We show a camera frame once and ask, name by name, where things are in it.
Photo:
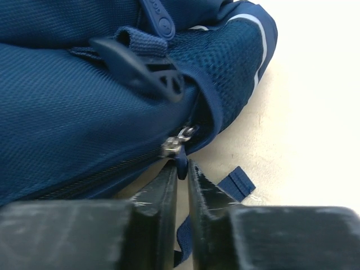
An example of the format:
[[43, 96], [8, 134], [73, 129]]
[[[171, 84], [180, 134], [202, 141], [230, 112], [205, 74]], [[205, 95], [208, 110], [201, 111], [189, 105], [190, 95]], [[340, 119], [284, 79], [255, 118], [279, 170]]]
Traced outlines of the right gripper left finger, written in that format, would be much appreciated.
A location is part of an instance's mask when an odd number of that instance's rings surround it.
[[173, 164], [126, 200], [24, 201], [1, 209], [2, 269], [172, 269]]

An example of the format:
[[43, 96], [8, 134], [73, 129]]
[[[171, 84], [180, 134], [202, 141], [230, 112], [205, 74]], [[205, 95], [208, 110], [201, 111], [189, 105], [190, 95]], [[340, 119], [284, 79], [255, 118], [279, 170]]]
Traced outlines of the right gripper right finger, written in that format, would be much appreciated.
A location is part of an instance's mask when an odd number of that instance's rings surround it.
[[194, 269], [358, 269], [359, 216], [335, 206], [245, 206], [188, 164]]

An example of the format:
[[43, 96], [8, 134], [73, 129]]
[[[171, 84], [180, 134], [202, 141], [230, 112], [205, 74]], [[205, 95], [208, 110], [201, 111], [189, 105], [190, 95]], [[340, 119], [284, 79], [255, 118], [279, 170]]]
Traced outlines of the navy blue school backpack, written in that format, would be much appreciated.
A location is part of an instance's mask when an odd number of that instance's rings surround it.
[[[1, 209], [126, 200], [177, 172], [174, 267], [193, 256], [189, 154], [248, 103], [276, 49], [249, 1], [2, 1]], [[241, 168], [219, 184], [241, 203]]]

